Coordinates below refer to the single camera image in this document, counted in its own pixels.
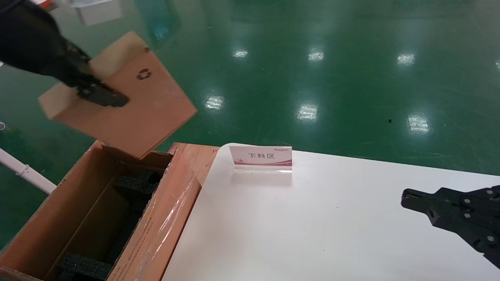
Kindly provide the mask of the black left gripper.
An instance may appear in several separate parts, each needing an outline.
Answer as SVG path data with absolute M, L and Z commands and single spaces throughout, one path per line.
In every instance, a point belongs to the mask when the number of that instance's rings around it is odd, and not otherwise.
M 123 107 L 129 97 L 94 79 L 90 56 L 60 32 L 55 19 L 30 0 L 2 0 L 0 58 L 16 69 L 77 87 L 80 98 L 104 107 Z

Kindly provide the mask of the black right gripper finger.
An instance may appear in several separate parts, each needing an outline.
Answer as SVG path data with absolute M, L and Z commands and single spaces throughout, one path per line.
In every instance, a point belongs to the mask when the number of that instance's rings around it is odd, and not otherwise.
M 441 187 L 433 194 L 406 189 L 402 207 L 426 215 L 436 228 L 459 235 L 500 267 L 500 187 L 461 192 Z

